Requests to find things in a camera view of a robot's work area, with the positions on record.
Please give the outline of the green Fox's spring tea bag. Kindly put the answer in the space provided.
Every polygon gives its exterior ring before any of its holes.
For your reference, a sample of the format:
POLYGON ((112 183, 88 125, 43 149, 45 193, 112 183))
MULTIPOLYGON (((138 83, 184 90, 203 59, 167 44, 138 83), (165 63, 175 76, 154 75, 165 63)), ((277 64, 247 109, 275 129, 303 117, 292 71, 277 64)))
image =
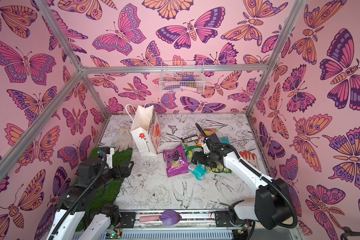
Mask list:
POLYGON ((230 169, 228 169, 227 167, 223 166, 220 163, 217 163, 215 168, 212 167, 207 167, 208 172, 212 172, 215 174, 220 174, 220 173, 224 173, 224 174, 231 174, 232 171, 230 169))

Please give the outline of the purple snack packet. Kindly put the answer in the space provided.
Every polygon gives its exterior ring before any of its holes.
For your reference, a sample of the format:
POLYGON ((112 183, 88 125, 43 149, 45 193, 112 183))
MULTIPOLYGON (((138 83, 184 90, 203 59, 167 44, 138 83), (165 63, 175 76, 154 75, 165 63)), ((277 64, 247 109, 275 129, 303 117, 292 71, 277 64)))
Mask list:
POLYGON ((178 145, 171 150, 164 150, 163 157, 167 165, 166 172, 169 178, 189 172, 188 160, 182 145, 178 145))

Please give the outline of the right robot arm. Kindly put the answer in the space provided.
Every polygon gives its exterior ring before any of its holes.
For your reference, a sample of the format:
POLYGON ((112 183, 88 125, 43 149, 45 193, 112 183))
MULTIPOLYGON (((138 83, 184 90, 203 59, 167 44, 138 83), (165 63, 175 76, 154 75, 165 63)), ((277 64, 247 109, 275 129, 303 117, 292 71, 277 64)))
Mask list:
POLYGON ((293 229, 298 225, 298 216, 292 203, 287 183, 273 179, 253 167, 230 144, 224 144, 215 135, 204 135, 202 162, 220 163, 236 174, 254 193, 252 199, 245 199, 232 205, 230 212, 239 220, 251 220, 272 230, 280 226, 293 229))

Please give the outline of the teal candy bag with red label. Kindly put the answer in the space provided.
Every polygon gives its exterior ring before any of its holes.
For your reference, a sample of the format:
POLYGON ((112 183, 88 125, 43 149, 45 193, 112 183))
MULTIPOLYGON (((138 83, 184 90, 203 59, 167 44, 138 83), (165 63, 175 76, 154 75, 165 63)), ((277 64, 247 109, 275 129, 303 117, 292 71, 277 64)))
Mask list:
POLYGON ((207 174, 207 171, 203 165, 189 164, 189 171, 196 177, 197 180, 202 181, 207 174))

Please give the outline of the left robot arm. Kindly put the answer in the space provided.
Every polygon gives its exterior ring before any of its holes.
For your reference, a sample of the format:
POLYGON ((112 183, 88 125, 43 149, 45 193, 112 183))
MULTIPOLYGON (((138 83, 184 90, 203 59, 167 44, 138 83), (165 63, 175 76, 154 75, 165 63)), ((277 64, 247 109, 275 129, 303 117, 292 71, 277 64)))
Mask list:
MULTIPOLYGON (((113 164, 114 148, 102 148, 94 158, 79 164, 76 182, 62 193, 48 240, 71 240, 89 205, 96 199, 99 190, 111 182, 123 180, 131 175, 133 161, 113 164)), ((81 239, 95 240, 110 226, 120 223, 119 207, 103 204, 95 214, 81 239)))

